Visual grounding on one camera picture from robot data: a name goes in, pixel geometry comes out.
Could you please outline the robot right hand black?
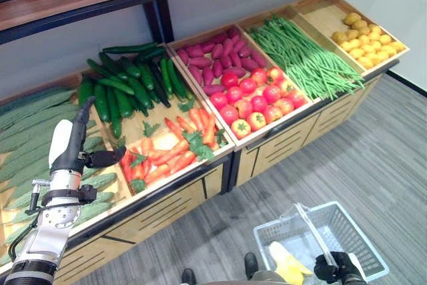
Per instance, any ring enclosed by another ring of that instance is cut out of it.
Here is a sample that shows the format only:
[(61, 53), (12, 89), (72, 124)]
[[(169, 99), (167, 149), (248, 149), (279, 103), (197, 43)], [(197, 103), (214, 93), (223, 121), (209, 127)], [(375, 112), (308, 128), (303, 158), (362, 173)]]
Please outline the robot right hand black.
[(351, 261), (347, 253), (331, 252), (331, 255), (336, 262), (336, 266), (329, 265), (323, 254), (316, 257), (314, 274), (317, 278), (326, 281), (327, 284), (336, 282), (347, 285), (367, 284), (360, 270)]

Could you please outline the robot left hand black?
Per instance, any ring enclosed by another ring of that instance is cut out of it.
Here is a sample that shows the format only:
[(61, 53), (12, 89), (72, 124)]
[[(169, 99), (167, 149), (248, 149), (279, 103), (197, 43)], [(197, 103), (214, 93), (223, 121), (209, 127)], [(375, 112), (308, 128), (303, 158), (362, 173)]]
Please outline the robot left hand black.
[(57, 170), (71, 170), (82, 174), (84, 168), (107, 168), (118, 163), (125, 155), (127, 151), (125, 146), (112, 151), (88, 153), (83, 150), (89, 110), (95, 100), (95, 96), (92, 95), (73, 119), (62, 119), (55, 126), (48, 157), (51, 173)]

